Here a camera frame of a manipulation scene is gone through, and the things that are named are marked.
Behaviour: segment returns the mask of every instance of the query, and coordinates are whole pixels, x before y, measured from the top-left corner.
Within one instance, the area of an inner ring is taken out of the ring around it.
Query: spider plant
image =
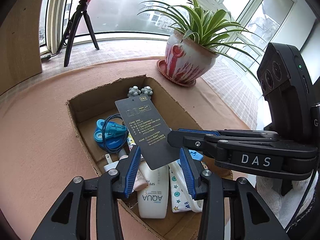
[[[146,6],[142,8],[143,11],[140,13],[154,11],[160,12],[161,15],[167,16],[174,21],[174,24],[170,27],[178,31],[183,35],[182,40],[189,38],[199,45],[205,47],[208,50],[211,50],[214,53],[223,55],[225,57],[230,58],[237,64],[241,65],[245,68],[257,81],[256,76],[250,71],[250,69],[239,62],[238,60],[232,58],[231,56],[221,53],[218,51],[218,47],[225,46],[228,48],[235,49],[243,54],[247,55],[255,62],[256,59],[253,58],[248,52],[243,49],[237,48],[233,46],[234,44],[243,44],[244,46],[253,46],[257,47],[253,44],[247,44],[241,41],[227,41],[227,39],[236,32],[248,32],[247,29],[242,27],[238,22],[231,21],[231,14],[223,9],[217,10],[216,12],[212,12],[211,10],[204,10],[203,7],[198,3],[197,0],[192,0],[192,3],[188,3],[189,6],[186,5],[169,5],[162,1],[150,0],[145,2],[156,2],[160,5],[152,5]],[[176,8],[180,7],[186,10],[189,14],[189,17],[185,17],[182,13]]]

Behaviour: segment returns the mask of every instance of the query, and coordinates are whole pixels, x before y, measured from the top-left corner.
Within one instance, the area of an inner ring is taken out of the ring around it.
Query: flower pot
[[[195,80],[213,67],[218,54],[202,47],[175,31],[167,42],[165,64],[160,72],[179,84],[194,84]]]

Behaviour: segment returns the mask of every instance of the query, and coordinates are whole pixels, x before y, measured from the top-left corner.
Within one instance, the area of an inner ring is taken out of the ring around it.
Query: cardboard box
[[[153,78],[136,76],[119,79],[113,83],[97,87],[68,100],[68,112],[71,122],[76,130],[76,136],[80,140],[91,164],[100,176],[104,173],[103,166],[107,164],[106,152],[102,150],[93,138],[98,119],[106,119],[112,114],[118,113],[115,101],[126,98],[129,87],[139,88],[150,86],[154,94],[152,102],[173,130],[179,128],[199,129],[196,121],[176,102],[164,88]],[[111,156],[113,161],[118,160],[116,155]],[[167,215],[165,219],[142,219],[139,217],[137,193],[134,192],[125,202],[119,203],[138,222],[153,232],[160,239],[167,240],[193,240],[197,238],[201,213],[180,212],[173,213],[171,210],[171,196],[169,195]]]

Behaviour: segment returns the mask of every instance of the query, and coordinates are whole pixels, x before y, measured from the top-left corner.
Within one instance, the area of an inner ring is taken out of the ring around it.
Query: gloved hand
[[[294,212],[296,211],[302,199],[302,196],[308,186],[310,178],[302,181],[292,181],[293,189],[291,189],[285,196],[281,196],[281,194],[277,193],[272,188],[274,184],[274,179],[261,177],[261,176],[256,177],[257,192],[260,194],[263,200],[267,203],[267,205],[272,210],[274,215],[277,217],[277,219],[279,220],[283,228],[287,226]],[[310,205],[313,199],[317,181],[318,181],[318,172],[316,173],[315,179],[312,183],[312,186],[308,192],[308,195],[298,215],[304,212]]]

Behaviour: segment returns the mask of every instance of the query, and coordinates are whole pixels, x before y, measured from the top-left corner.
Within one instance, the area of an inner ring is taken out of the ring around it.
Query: wooden panel
[[[0,27],[0,95],[42,72],[39,16],[42,0],[18,0]]]

